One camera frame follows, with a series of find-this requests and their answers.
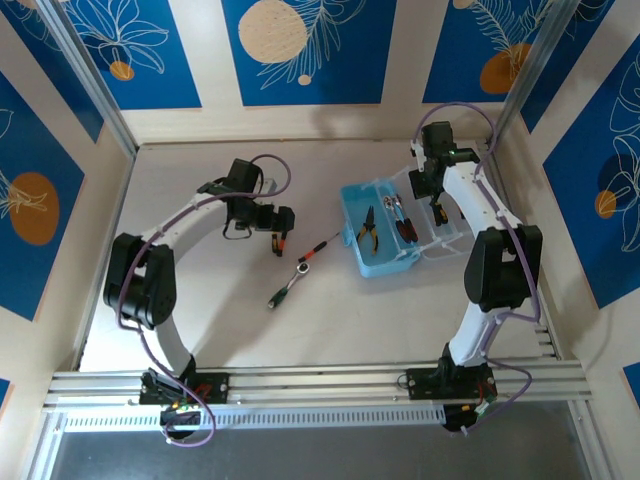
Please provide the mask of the red handled ratchet wrench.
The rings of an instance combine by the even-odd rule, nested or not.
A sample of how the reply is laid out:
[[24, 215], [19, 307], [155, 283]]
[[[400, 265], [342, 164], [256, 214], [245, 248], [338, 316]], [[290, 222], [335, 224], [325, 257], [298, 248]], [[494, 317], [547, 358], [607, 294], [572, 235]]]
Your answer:
[[409, 243], [410, 242], [410, 238], [408, 236], [405, 224], [400, 219], [400, 216], [396, 211], [396, 207], [395, 207], [393, 199], [390, 196], [385, 196], [383, 198], [383, 203], [384, 203], [385, 208], [388, 209], [391, 212], [391, 215], [393, 216], [394, 221], [395, 221], [396, 230], [397, 230], [398, 234], [400, 235], [401, 239], [405, 243]]

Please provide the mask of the yellow black pliers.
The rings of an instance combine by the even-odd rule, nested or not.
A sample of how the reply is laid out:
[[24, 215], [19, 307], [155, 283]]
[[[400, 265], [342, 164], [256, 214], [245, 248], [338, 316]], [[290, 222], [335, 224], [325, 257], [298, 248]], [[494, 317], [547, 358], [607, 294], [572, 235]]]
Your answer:
[[372, 255], [376, 256], [379, 248], [379, 238], [377, 235], [376, 224], [375, 224], [375, 212], [374, 206], [370, 205], [365, 217], [365, 220], [356, 235], [356, 242], [360, 244], [360, 241], [369, 234], [372, 238]]

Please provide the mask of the light blue plastic tool box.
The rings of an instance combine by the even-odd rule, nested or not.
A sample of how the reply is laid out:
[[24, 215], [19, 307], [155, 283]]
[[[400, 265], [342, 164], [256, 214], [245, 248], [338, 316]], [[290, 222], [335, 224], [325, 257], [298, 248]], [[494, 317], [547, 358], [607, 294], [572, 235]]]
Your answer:
[[[340, 191], [342, 209], [345, 217], [345, 226], [342, 230], [342, 239], [346, 247], [353, 250], [360, 274], [365, 278], [381, 277], [407, 271], [420, 255], [411, 258], [396, 259], [397, 251], [391, 244], [390, 231], [382, 227], [382, 233], [378, 232], [379, 225], [376, 222], [376, 214], [381, 213], [382, 204], [369, 183], [360, 183], [345, 186]], [[358, 234], [370, 205], [374, 206], [375, 224], [379, 238], [379, 248], [376, 256], [372, 255], [372, 238], [367, 234], [360, 244], [356, 242]]]

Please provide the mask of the blue wall panel orange circle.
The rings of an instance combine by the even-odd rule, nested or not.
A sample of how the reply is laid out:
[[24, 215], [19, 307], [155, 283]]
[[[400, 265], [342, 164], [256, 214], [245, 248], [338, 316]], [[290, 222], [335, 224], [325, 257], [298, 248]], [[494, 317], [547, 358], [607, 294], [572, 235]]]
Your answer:
[[32, 321], [84, 172], [0, 73], [0, 307]]
[[553, 3], [450, 0], [423, 101], [504, 100]]

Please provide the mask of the blue wall panel beige circle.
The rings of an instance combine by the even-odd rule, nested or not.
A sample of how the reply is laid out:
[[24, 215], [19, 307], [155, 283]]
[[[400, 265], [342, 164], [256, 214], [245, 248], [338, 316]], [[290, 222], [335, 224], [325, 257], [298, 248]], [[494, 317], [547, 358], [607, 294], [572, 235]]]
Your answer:
[[246, 107], [378, 104], [397, 0], [221, 0]]

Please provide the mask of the aluminium corner post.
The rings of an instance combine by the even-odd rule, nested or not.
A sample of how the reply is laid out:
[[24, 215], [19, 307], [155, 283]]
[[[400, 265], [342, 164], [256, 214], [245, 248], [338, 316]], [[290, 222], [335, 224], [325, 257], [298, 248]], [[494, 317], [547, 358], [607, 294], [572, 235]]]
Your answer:
[[37, 9], [78, 80], [90, 96], [126, 156], [134, 161], [139, 146], [121, 110], [72, 22], [58, 0], [35, 0]]
[[580, 0], [553, 0], [548, 16], [532, 44], [529, 54], [507, 95], [504, 108], [498, 118], [491, 147], [496, 148], [510, 124], [519, 115], [529, 98], [551, 54], [560, 41], [566, 26], [575, 13]]

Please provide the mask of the blue floral wall panel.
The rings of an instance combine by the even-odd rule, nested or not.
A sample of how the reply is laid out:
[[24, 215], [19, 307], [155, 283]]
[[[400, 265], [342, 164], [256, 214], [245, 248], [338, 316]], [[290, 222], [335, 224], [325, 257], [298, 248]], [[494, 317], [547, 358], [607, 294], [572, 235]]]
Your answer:
[[0, 0], [0, 15], [15, 32], [21, 53], [31, 60], [34, 71], [57, 92], [88, 138], [97, 144], [104, 118], [47, 26], [36, 0]]
[[543, 168], [596, 304], [640, 288], [640, 36]]
[[63, 9], [120, 109], [201, 106], [168, 0], [67, 0]]
[[526, 131], [532, 134], [585, 52], [597, 47], [594, 40], [623, 40], [628, 23], [638, 22], [640, 0], [578, 0], [578, 4], [536, 83], [520, 109]]

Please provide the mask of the aluminium rail frame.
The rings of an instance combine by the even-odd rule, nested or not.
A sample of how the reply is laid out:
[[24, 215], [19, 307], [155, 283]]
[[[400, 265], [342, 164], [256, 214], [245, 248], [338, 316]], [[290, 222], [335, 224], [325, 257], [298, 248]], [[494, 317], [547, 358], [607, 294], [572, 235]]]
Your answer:
[[[230, 375], [231, 408], [358, 407], [410, 405], [407, 364], [223, 368]], [[491, 381], [495, 402], [588, 401], [593, 394], [577, 361], [554, 358], [512, 360], [496, 366]], [[139, 403], [141, 372], [60, 372], [53, 376], [45, 411], [134, 407]], [[473, 404], [481, 399], [441, 400]]]

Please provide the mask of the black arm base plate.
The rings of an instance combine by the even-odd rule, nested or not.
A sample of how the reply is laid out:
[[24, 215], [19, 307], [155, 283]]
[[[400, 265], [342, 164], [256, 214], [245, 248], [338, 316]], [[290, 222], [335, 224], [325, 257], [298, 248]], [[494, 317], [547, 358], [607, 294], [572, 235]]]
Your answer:
[[414, 368], [406, 371], [411, 400], [464, 400], [497, 395], [490, 382], [493, 371], [486, 364], [446, 369]]
[[[207, 404], [225, 404], [229, 392], [230, 375], [191, 372], [182, 382]], [[139, 403], [142, 405], [195, 404], [196, 400], [175, 381], [149, 369], [141, 376]]]

